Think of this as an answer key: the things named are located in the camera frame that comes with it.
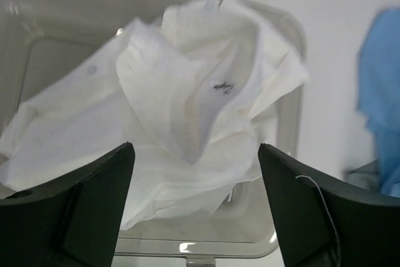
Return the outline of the white shirt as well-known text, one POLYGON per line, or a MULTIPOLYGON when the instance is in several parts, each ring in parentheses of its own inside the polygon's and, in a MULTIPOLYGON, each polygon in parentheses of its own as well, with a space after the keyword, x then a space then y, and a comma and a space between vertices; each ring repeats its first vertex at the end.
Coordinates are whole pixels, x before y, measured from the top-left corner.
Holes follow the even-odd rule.
POLYGON ((23 102, 1 135, 1 183, 22 191, 120 144, 136 159, 120 228, 210 215, 261 175, 274 103, 308 80, 299 53, 240 0, 134 19, 68 75, 23 102))

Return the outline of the blue shirt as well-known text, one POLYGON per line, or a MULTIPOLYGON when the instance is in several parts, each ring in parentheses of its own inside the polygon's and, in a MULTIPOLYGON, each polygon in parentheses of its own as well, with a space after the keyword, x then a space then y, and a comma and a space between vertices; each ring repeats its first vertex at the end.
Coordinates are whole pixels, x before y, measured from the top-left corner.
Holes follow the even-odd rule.
POLYGON ((399 9, 375 18, 359 52, 358 110, 367 117, 382 194, 399 197, 399 9))

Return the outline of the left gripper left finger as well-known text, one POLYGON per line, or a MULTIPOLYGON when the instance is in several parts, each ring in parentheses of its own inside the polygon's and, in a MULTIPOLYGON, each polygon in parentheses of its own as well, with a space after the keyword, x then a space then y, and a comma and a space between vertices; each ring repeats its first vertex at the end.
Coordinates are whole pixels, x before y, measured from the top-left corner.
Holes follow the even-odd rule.
POLYGON ((134 167, 124 143, 1 200, 1 266, 111 266, 134 167))

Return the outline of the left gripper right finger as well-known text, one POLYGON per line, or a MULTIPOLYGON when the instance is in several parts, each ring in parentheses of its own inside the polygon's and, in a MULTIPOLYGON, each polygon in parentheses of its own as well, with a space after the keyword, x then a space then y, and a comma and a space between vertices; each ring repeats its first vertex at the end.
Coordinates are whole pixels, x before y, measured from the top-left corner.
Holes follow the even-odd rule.
POLYGON ((399 199, 258 151, 285 266, 399 266, 399 199))

